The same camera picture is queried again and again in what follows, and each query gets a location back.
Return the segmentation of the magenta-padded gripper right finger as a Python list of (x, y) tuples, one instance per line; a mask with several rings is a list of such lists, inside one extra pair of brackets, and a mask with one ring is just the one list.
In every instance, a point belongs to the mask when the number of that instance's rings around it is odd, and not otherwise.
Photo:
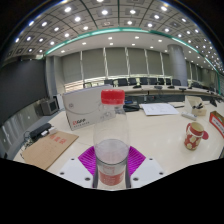
[(165, 176), (164, 170), (152, 157), (145, 157), (136, 148), (130, 147), (127, 159), (128, 187), (140, 188)]

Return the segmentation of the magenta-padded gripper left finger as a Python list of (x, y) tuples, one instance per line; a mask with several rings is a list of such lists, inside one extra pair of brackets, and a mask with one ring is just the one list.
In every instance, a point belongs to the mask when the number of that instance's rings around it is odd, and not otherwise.
[(58, 172), (58, 176), (84, 188), (93, 186), (96, 170), (94, 147), (88, 148), (78, 158), (70, 158)]

